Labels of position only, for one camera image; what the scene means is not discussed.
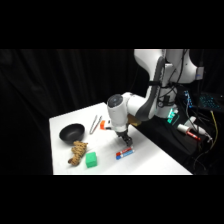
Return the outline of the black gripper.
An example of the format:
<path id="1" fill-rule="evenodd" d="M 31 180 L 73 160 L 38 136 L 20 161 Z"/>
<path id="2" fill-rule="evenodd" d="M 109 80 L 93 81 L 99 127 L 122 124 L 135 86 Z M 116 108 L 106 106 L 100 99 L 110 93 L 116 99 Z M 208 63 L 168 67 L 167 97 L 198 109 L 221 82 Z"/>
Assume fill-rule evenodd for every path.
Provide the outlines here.
<path id="1" fill-rule="evenodd" d="M 133 146 L 133 139 L 128 135 L 127 131 L 116 132 L 118 137 L 121 137 L 124 140 L 124 144 L 126 147 Z"/>

